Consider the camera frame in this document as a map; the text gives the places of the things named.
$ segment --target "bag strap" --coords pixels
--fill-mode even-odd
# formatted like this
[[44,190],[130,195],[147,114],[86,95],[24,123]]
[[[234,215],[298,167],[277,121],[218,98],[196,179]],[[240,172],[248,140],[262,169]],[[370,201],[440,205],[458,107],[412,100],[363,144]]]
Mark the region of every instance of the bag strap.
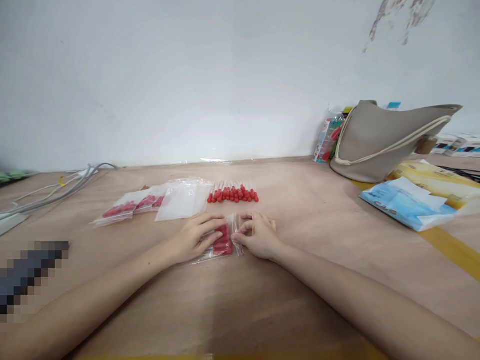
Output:
[[368,156],[365,156],[365,157],[362,157],[358,160],[354,160],[354,161],[348,161],[348,160],[343,160],[340,158],[339,156],[339,152],[340,152],[340,145],[342,143],[342,138],[344,137],[344,134],[345,134],[345,131],[347,130],[347,126],[350,122],[350,119],[353,115],[353,113],[355,112],[355,110],[357,109],[357,107],[353,108],[352,111],[350,111],[350,113],[348,114],[345,122],[343,123],[343,129],[340,133],[340,137],[338,138],[338,145],[336,147],[336,152],[335,152],[335,162],[339,165],[345,165],[345,166],[350,166],[350,165],[353,165],[353,164],[359,164],[359,163],[363,163],[367,160],[370,160],[370,159],[373,159],[373,158],[376,158],[377,156],[379,155],[382,155],[382,154],[386,154],[386,153],[389,153],[389,152],[392,152],[392,151],[395,151],[395,150],[398,150],[400,148],[403,148],[404,146],[408,145],[408,144],[411,144],[415,141],[417,141],[418,139],[420,139],[422,136],[424,136],[426,133],[428,133],[429,131],[435,129],[438,125],[440,124],[443,124],[443,123],[447,123],[449,122],[452,117],[449,116],[449,115],[446,115],[446,116],[442,116],[442,117],[439,117],[438,119],[435,119],[431,122],[429,122],[428,124],[422,126],[421,128],[419,128],[418,130],[412,132],[410,135],[404,137],[402,140],[400,141],[397,141],[396,143],[394,143],[393,145],[389,146],[389,147],[386,147],[385,149],[377,152],[377,153],[374,153],[372,155],[368,155]]

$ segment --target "wet wipes pack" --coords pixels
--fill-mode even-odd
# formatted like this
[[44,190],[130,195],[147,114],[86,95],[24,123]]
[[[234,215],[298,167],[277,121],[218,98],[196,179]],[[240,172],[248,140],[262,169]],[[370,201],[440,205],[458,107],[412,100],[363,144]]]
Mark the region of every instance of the wet wipes pack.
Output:
[[430,195],[406,177],[375,185],[359,197],[417,232],[445,224],[457,214],[445,204],[446,198]]

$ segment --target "table surface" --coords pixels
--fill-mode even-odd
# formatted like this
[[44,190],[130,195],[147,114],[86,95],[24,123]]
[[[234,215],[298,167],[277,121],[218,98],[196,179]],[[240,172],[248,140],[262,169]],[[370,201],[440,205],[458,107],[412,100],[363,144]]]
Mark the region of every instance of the table surface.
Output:
[[[435,165],[480,170],[480,159],[423,158]],[[60,175],[40,174],[0,189],[0,208],[8,209],[15,198],[55,184]],[[289,244],[372,277],[480,337],[479,283],[417,233],[359,199],[360,190],[349,180],[326,164],[304,158],[101,170],[75,195],[31,213],[0,237],[3,268],[33,241],[70,242],[69,259],[23,297],[0,323],[1,334],[22,326],[69,289],[177,232],[186,220],[154,222],[155,213],[101,228],[90,223],[125,193],[188,176],[251,179],[260,202],[209,204],[208,211],[263,212],[276,220],[279,236]],[[444,228],[480,251],[478,220],[478,215],[468,216]],[[356,358],[362,359],[369,356],[368,346],[358,331],[294,276],[247,252],[161,273],[72,356],[325,351],[338,355],[356,349]]]

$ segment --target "finger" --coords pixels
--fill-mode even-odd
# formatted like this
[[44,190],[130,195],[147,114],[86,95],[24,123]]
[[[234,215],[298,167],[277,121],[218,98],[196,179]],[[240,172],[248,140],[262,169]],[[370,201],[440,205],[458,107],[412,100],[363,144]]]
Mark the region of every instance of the finger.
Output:
[[193,216],[190,218],[190,220],[196,219],[196,218],[202,216],[203,214],[205,214],[205,212],[199,212],[197,215],[193,215]]
[[212,219],[224,219],[224,218],[225,218],[225,215],[219,212],[204,212],[198,217],[195,217],[195,218],[192,217],[190,221],[191,221],[191,225],[195,226],[195,225],[204,224]]
[[238,231],[236,232],[237,234],[246,234],[248,231],[252,230],[254,228],[254,221],[250,220],[245,222]]
[[209,237],[207,237],[205,240],[201,241],[198,244],[198,252],[200,254],[203,254],[205,252],[205,250],[207,250],[209,248],[210,245],[212,245],[214,242],[216,242],[222,236],[223,236],[223,234],[220,231],[215,231],[213,234],[211,234]]
[[269,218],[266,215],[263,215],[262,213],[260,213],[258,211],[247,211],[247,212],[244,212],[243,214],[241,214],[240,217],[244,220],[247,220],[247,219],[252,219],[252,220],[263,219],[265,221],[270,221]]
[[243,212],[243,213],[240,214],[240,218],[243,219],[243,220],[253,219],[252,212],[251,211]]
[[197,226],[197,231],[199,232],[200,236],[215,230],[216,228],[221,227],[222,225],[228,224],[228,221],[224,218],[214,218],[202,225]]
[[239,243],[240,245],[245,245],[245,246],[248,246],[248,243],[250,241],[250,238],[247,235],[243,235],[238,232],[232,234],[231,239],[234,242]]

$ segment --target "hand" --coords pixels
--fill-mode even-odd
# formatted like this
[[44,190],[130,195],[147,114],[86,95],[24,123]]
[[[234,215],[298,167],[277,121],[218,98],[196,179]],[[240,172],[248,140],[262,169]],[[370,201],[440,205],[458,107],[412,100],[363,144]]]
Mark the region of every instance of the hand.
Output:
[[259,212],[252,211],[241,214],[245,222],[231,238],[239,244],[245,245],[256,257],[272,260],[276,251],[283,245],[278,238],[277,224]]
[[215,231],[200,241],[205,234],[227,224],[221,213],[202,213],[192,217],[180,232],[168,241],[163,250],[171,256],[172,264],[184,263],[203,254],[207,248],[222,237]]

